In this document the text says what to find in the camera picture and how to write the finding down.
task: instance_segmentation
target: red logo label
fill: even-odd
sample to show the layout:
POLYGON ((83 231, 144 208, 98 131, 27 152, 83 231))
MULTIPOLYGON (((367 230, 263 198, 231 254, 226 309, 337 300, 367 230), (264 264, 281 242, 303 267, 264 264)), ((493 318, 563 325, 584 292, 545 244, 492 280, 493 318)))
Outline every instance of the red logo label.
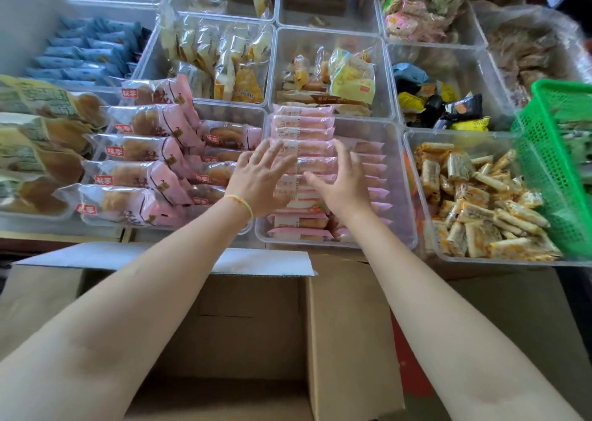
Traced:
POLYGON ((212 142, 214 145, 220 145, 220 138, 216 135, 206 134, 205 138, 212 142))
POLYGON ((115 125, 115 128, 120 133, 133 133, 134 132, 134 129, 131 127, 131 125, 115 125))
POLYGON ((97 207, 93 204, 79 204, 76 206, 76 211, 84 215, 96 215, 97 207))
POLYGON ((105 147, 105 152, 110 156, 123 157, 123 147, 105 147))
POLYGON ((138 97, 138 90, 137 89, 122 89, 121 94, 124 98, 133 98, 134 100, 138 97))
POLYGON ((104 186, 113 186, 113 177, 108 175, 95 175, 95 183, 104 186))

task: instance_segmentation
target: cardboard box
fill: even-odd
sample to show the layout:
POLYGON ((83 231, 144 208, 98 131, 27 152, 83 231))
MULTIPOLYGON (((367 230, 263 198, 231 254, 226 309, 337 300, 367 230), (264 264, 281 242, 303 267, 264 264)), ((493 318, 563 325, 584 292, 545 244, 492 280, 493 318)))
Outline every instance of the cardboard box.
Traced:
MULTIPOLYGON (((76 249, 88 255, 88 248, 75 246, 65 255, 76 256, 76 249)), ((390 310, 369 265, 331 254, 311 254, 307 265, 306 253, 257 250, 258 263, 270 262, 266 256, 272 253, 278 276, 288 270, 295 275, 278 278, 245 267, 245 252, 233 259, 231 251, 218 261, 214 270, 233 270, 234 275, 207 279, 126 419, 369 421, 402 410, 390 310), (241 269, 231 265, 235 259, 241 269), (299 260, 305 276, 295 271, 299 260)), ((27 260, 40 263, 49 256, 52 262, 52 255, 55 259, 55 253, 48 253, 27 260)), ((2 357, 56 313, 39 303, 32 310, 28 295, 65 307, 85 288, 79 274, 76 268, 14 267, 0 297, 0 345, 11 346, 2 357), (31 273, 46 278, 41 276, 36 291, 30 279, 23 279, 31 273), (56 274, 73 278, 43 285, 56 274)))

